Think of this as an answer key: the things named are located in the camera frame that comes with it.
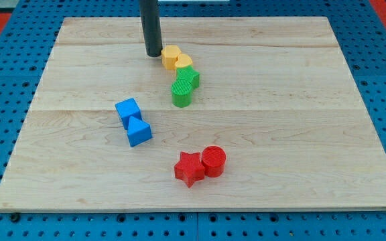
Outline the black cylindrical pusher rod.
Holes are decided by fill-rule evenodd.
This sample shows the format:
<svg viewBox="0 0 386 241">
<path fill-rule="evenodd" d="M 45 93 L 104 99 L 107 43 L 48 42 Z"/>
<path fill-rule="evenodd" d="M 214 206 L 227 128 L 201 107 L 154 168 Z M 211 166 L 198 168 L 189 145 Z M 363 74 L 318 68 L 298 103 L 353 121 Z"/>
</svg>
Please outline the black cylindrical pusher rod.
<svg viewBox="0 0 386 241">
<path fill-rule="evenodd" d="M 146 53 L 158 57 L 163 48 L 158 0 L 139 0 L 139 10 Z"/>
</svg>

